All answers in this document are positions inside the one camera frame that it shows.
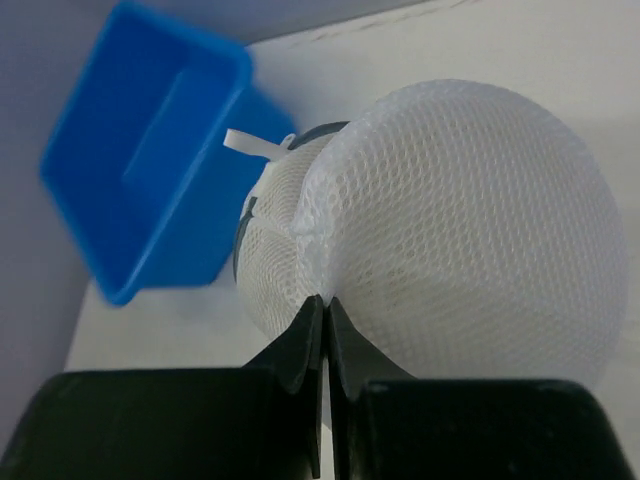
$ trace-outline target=white table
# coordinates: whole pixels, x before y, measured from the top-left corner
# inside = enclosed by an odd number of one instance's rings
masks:
[[[441,0],[251,47],[258,83],[301,130],[353,118],[404,85],[455,77],[516,90],[584,137],[622,209],[632,253],[628,323],[596,395],[638,473],[639,49],[634,0]],[[210,287],[143,292],[122,309],[90,285],[68,369],[241,365],[267,340],[238,305],[229,267]],[[332,478],[326,438],[323,464],[323,478]]]

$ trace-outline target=white plastic tab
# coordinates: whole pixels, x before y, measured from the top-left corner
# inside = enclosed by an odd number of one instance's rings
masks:
[[[283,145],[276,145],[262,138],[254,137],[248,133],[228,129],[224,137],[224,146],[242,152],[246,155],[266,157],[274,162],[284,157],[288,150]]]

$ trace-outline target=blue tray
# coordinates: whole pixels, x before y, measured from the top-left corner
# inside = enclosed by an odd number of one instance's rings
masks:
[[[265,161],[227,128],[279,143],[289,117],[235,43],[144,7],[112,12],[44,155],[42,177],[105,297],[212,282]]]

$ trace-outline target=mesh netting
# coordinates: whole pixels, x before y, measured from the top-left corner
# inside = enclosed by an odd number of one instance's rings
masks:
[[[472,82],[410,86],[273,166],[238,263],[271,337],[304,299],[420,377],[593,384],[624,318],[613,197],[556,117]]]

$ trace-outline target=white mesh ball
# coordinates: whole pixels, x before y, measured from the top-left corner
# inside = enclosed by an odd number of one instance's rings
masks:
[[[514,92],[404,88],[276,162],[260,190],[237,282],[272,338],[320,293],[418,377],[592,385],[615,347],[616,204],[584,142]]]

